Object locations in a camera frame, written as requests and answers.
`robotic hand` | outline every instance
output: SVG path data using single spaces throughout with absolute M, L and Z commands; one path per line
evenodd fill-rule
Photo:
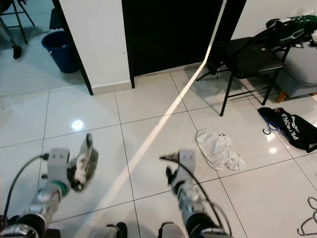
M 182 219 L 189 237 L 232 238 L 224 231 L 221 220 L 214 209 L 214 206 L 216 205 L 209 201 L 206 193 L 202 189 L 202 192 L 205 195 L 205 197 L 203 197 L 201 191 L 199 191 L 198 187 L 193 183 L 193 179 L 195 179 L 193 173 L 195 172 L 196 167 L 194 152 L 183 149 L 177 154 L 162 156 L 160 159 L 179 164 L 175 172 L 172 172 L 171 168 L 167 167 L 166 175 L 168 184 L 177 196 L 178 205 L 182 212 Z M 216 225 L 208 215 L 208 206 L 211 206 L 219 225 Z M 164 223 L 159 230 L 159 238 L 176 237 L 181 238 L 185 236 L 176 224 Z
M 52 220 L 62 197 L 71 189 L 82 191 L 94 176 L 98 152 L 93 148 L 91 134 L 87 134 L 76 158 L 70 163 L 69 150 L 52 149 L 48 156 L 47 183 L 32 200 L 32 203 L 6 227 L 0 237 L 42 238 Z

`black cable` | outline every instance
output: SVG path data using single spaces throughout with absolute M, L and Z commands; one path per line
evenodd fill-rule
M 214 214 L 215 214 L 215 216 L 216 216 L 216 218 L 217 218 L 217 220 L 218 220 L 219 226 L 224 229 L 224 227 L 223 227 L 223 225 L 222 225 L 222 222 L 221 222 L 221 220 L 220 220 L 220 218 L 219 218 L 219 216 L 218 216 L 218 214 L 217 214 L 217 212 L 216 212 L 216 210 L 215 210 L 214 207 L 217 207 L 217 209 L 218 209 L 218 210 L 221 212 L 221 214 L 223 215 L 223 217 L 224 217 L 224 219 L 225 219 L 225 221 L 226 221 L 226 223 L 227 223 L 227 225 L 228 225 L 229 232 L 230 232 L 230 236 L 232 236 L 231 226 L 230 226 L 230 224 L 229 224 L 229 220 L 228 220 L 227 216 L 225 215 L 224 211 L 223 211 L 217 204 L 212 203 L 212 202 L 209 200 L 208 195 L 206 194 L 206 192 L 205 192 L 205 190 L 203 189 L 203 187 L 200 185 L 199 181 L 198 181 L 198 180 L 196 179 L 196 177 L 193 175 L 193 173 L 190 172 L 188 168 L 186 168 L 183 164 L 181 164 L 181 163 L 178 162 L 178 161 L 169 160 L 169 159 L 166 159 L 166 158 L 164 158 L 164 157 L 160 157 L 160 159 L 161 159 L 161 160 L 166 160 L 166 161 L 170 161 L 170 162 L 177 163 L 178 165 L 180 165 L 180 166 L 195 180 L 195 182 L 197 183 L 197 185 L 199 186 L 199 188 L 200 188 L 201 191 L 203 192 L 204 196 L 206 197 L 206 200 L 207 200 L 207 202 L 209 203 L 209 205 L 210 205 L 212 211 L 214 212 Z
M 19 171 L 19 172 L 17 173 L 17 175 L 15 176 L 15 178 L 14 178 L 12 184 L 11 184 L 8 197 L 7 197 L 7 199 L 6 199 L 6 204 L 5 204 L 4 214 L 3 214 L 3 229 L 6 227 L 7 213 L 8 213 L 8 210 L 9 210 L 10 199 L 11 199 L 12 191 L 13 191 L 13 188 L 14 188 L 14 185 L 15 185 L 16 181 L 18 180 L 19 176 L 21 175 L 21 173 L 23 172 L 23 170 L 24 170 L 28 165 L 30 165 L 30 164 L 31 164 L 32 162 L 34 162 L 35 160 L 40 159 L 40 158 L 43 158 L 43 157 L 45 157 L 45 155 L 38 155 L 38 156 L 33 157 L 31 160 L 29 160 L 29 161 L 20 169 L 20 171 Z

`white wall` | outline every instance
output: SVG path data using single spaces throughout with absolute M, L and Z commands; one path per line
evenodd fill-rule
M 301 15 L 305 9 L 317 10 L 317 0 L 247 0 L 232 38 L 254 36 L 270 19 Z
M 121 0 L 60 4 L 94 93 L 131 88 Z

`black folding chair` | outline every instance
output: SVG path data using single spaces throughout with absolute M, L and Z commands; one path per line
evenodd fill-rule
M 220 116 L 223 116 L 228 98 L 267 89 L 267 93 L 262 102 L 262 105 L 265 105 L 292 45 L 301 40 L 307 40 L 308 37 L 310 39 L 310 34 L 312 34 L 316 28 L 317 17 L 294 17 L 290 21 L 279 22 L 279 24 L 269 27 L 254 37 L 220 43 L 216 46 L 215 52 L 217 57 L 220 57 L 221 63 L 215 70 L 204 74 L 198 78 L 197 81 L 209 74 L 215 75 L 218 72 L 231 71 Z M 280 51 L 284 52 L 282 58 L 275 54 Z M 224 65 L 227 69 L 218 71 L 218 69 Z M 272 72 L 275 73 L 269 86 L 229 95 L 233 77 L 243 79 Z
M 20 8 L 22 9 L 22 11 L 18 11 L 17 8 L 16 8 L 16 5 L 15 5 L 15 2 L 14 0 L 12 0 L 12 6 L 13 6 L 13 9 L 14 9 L 14 12 L 5 12 L 5 13 L 1 13 L 0 16 L 2 15 L 12 15 L 12 14 L 15 14 L 16 16 L 16 19 L 18 21 L 18 25 L 16 26 L 8 26 L 8 28 L 14 28 L 14 27 L 19 27 L 20 28 L 20 31 L 21 31 L 21 34 L 22 34 L 22 37 L 23 37 L 23 40 L 24 42 L 27 44 L 27 40 L 26 40 L 26 37 L 25 37 L 25 33 L 24 33 L 24 30 L 23 30 L 23 27 L 22 27 L 22 24 L 21 24 L 21 20 L 20 20 L 20 17 L 19 17 L 19 14 L 21 13 L 24 13 L 27 18 L 30 20 L 30 22 L 32 23 L 33 26 L 35 26 L 34 22 L 32 21 L 31 17 L 29 16 L 28 12 L 25 10 L 24 6 L 21 4 L 21 2 L 23 2 L 25 5 L 26 5 L 26 0 L 17 0 Z

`white towel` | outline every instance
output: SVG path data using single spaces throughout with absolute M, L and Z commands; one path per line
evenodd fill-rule
M 215 170 L 222 170 L 224 166 L 231 170 L 245 168 L 245 163 L 229 136 L 202 129 L 197 132 L 196 141 L 208 164 Z

